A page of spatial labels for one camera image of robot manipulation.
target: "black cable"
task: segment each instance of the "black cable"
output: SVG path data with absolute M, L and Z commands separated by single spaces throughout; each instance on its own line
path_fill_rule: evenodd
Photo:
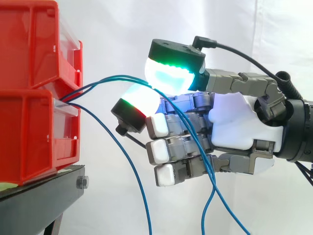
M 134 136 L 131 136 L 130 134 L 126 133 L 125 135 L 127 138 L 129 138 L 130 140 L 134 141 L 136 144 L 138 144 L 140 147 L 143 147 L 144 149 L 146 149 L 146 145 L 142 142 L 140 142 L 139 140 L 137 140 Z
M 248 60 L 249 62 L 251 62 L 252 64 L 254 64 L 256 67 L 258 67 L 261 71 L 263 71 L 267 76 L 273 78 L 278 85 L 278 88 L 281 90 L 281 92 L 290 99 L 302 99 L 301 94 L 299 93 L 299 91 L 296 89 L 296 87 L 293 85 L 293 83 L 291 82 L 290 79 L 290 75 L 286 72 L 278 72 L 277 75 L 279 75 L 280 77 L 278 77 L 277 75 L 271 73 L 269 70 L 267 70 L 263 65 L 261 65 L 259 62 L 257 62 L 256 60 L 254 60 L 253 58 L 251 58 L 250 56 L 242 53 L 241 51 L 236 50 L 235 48 L 223 45 L 223 44 L 219 44 L 219 43 L 215 43 L 214 44 L 215 47 L 224 49 L 224 50 L 228 50 L 230 52 L 233 52 L 243 58 L 245 58 L 246 60 Z
M 301 171 L 301 173 L 304 175 L 304 177 L 309 181 L 309 183 L 313 186 L 313 181 L 312 179 L 308 176 L 308 174 L 305 172 L 305 170 L 301 169 L 301 167 L 299 167 L 297 165 L 297 167 L 299 168 L 299 170 Z
M 230 52 L 233 52 L 243 58 L 245 58 L 246 60 L 248 60 L 249 62 L 251 62 L 252 64 L 254 64 L 256 67 L 258 67 L 261 71 L 263 71 L 266 75 L 268 75 L 269 77 L 273 78 L 277 83 L 281 82 L 281 79 L 279 77 L 277 77 L 275 74 L 271 73 L 269 70 L 267 70 L 263 65 L 261 65 L 259 62 L 257 62 L 255 59 L 251 58 L 250 56 L 242 53 L 241 51 L 236 50 L 235 48 L 217 43 L 216 47 L 224 49 L 224 50 L 228 50 Z
M 285 95 L 285 97 L 289 99 L 302 99 L 302 96 L 300 95 L 299 91 L 296 89 L 296 87 L 292 84 L 290 75 L 287 72 L 280 71 L 276 75 L 271 73 L 269 70 L 267 70 L 263 65 L 261 65 L 259 62 L 251 58 L 250 56 L 242 53 L 241 51 L 236 50 L 235 48 L 219 44 L 215 40 L 211 40 L 209 38 L 199 37 L 196 36 L 192 46 L 202 50 L 202 48 L 221 48 L 224 50 L 228 50 L 232 53 L 235 53 L 252 64 L 254 64 L 256 67 L 258 67 L 261 71 L 263 71 L 267 76 L 273 78 L 277 82 L 277 86 L 280 89 L 280 91 Z
M 295 164 L 297 165 L 297 167 L 301 168 L 302 170 L 304 170 L 306 173 L 313 177 L 313 173 L 309 169 L 307 169 L 304 165 L 302 165 L 300 162 L 296 161 Z

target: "red plastic bin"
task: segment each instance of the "red plastic bin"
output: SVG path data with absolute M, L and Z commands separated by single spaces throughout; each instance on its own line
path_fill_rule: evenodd
M 79 161 L 82 43 L 53 0 L 0 0 L 0 182 L 24 185 Z
M 47 90 L 0 91 L 1 182 L 23 185 L 79 160 L 79 110 L 57 102 Z
M 52 0 L 0 0 L 0 89 L 47 89 L 55 98 L 82 86 L 82 44 Z

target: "cable connector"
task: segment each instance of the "cable connector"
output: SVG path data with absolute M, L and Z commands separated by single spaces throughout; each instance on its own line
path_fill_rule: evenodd
M 216 48 L 217 41 L 209 39 L 209 38 L 196 36 L 194 38 L 194 42 L 192 43 L 192 46 L 194 48 L 198 48 L 199 50 L 202 50 L 203 47 L 204 48 Z

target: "white fingertip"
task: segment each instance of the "white fingertip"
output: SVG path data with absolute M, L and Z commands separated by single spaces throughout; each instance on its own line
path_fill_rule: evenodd
M 151 142 L 151 150 L 156 164 L 167 163 L 170 160 L 166 140 L 159 139 Z
M 158 185 L 161 187 L 173 186 L 175 184 L 175 177 L 173 166 L 171 164 L 164 164 L 156 169 L 156 177 Z
M 164 114 L 158 113 L 152 115 L 151 123 L 157 138 L 162 138 L 168 135 L 169 131 Z

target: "glowing fingertip sensor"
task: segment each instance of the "glowing fingertip sensor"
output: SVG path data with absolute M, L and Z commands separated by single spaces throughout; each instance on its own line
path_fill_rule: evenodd
M 150 85 L 166 94 L 185 94 L 204 70 L 204 59 L 205 54 L 192 46 L 153 39 L 145 76 Z

